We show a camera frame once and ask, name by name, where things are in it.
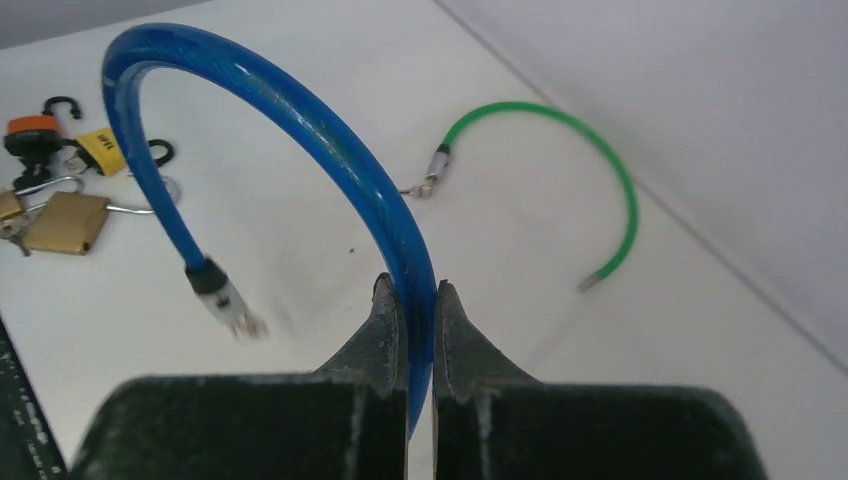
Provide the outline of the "blue cable lock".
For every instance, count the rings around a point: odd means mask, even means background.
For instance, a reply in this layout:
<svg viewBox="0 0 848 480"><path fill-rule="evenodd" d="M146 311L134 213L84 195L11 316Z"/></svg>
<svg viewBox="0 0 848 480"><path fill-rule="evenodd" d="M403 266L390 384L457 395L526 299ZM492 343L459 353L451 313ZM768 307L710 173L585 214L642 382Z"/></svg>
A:
<svg viewBox="0 0 848 480"><path fill-rule="evenodd" d="M201 77L262 113L324 169L364 221L388 268L405 319L407 428L414 431L433 368L437 286L421 231L382 165L348 125L298 80L225 37L182 24L147 23L124 31L109 44L101 67L102 98L117 143L182 258L195 295L237 335L255 338L263 325L226 272L200 249L150 153L140 113L140 87L157 68Z"/></svg>

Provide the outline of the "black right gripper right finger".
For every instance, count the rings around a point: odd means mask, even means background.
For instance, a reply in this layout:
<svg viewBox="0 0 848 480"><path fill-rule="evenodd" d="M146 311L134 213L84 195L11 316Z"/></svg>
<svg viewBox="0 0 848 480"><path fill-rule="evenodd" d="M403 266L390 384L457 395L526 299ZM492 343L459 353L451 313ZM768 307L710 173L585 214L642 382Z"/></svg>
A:
<svg viewBox="0 0 848 480"><path fill-rule="evenodd" d="M733 405L701 387L546 383L438 287L433 453L438 479L763 479Z"/></svg>

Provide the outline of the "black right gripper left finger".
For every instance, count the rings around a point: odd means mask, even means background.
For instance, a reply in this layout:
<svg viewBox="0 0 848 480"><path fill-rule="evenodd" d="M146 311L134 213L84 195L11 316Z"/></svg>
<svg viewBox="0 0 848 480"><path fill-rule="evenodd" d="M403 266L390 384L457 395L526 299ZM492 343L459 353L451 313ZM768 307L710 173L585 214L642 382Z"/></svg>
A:
<svg viewBox="0 0 848 480"><path fill-rule="evenodd" d="M401 479L408 367L387 274L367 320L309 373L148 376L114 390L73 479Z"/></svg>

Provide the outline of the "green cable lock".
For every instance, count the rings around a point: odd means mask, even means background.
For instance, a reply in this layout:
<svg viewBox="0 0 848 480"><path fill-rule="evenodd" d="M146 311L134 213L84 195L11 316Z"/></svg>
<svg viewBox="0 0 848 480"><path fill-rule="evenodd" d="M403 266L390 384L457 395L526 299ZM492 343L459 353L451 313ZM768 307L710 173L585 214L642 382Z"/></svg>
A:
<svg viewBox="0 0 848 480"><path fill-rule="evenodd" d="M622 189L626 221L622 239L613 255L595 272L578 285L579 292L586 292L615 273L630 254L640 226L640 206L635 184L620 156L611 145L583 120L558 108L527 101L500 101L477 107L461 116L445 133L429 162L424 180L420 184L432 184L433 194L442 182L451 163L451 152L455 142L475 123L497 114L526 113L546 117L571 129L607 161Z"/></svg>

